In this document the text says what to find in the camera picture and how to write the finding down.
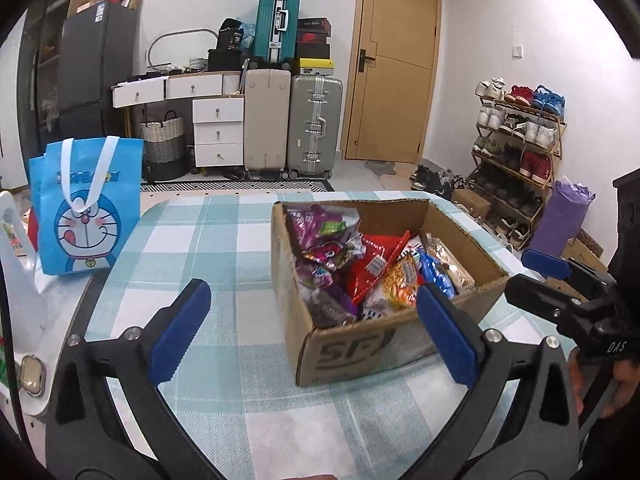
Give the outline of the person's right hand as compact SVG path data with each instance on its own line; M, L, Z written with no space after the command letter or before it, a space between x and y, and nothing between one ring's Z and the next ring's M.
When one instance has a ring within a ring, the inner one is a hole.
M578 363L579 349L575 347L570 352L568 359L568 374L573 385L574 398L577 413L582 414L584 408L585 373ZM613 367L613 378L617 382L617 388L608 404L603 408L600 417L608 418L620 411L634 397L639 385L639 364L634 360L617 361Z

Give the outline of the person's left hand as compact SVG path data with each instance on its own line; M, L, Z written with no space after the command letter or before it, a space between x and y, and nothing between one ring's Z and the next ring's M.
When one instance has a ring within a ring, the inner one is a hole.
M333 474L312 474L311 476L291 477L283 480L336 480Z

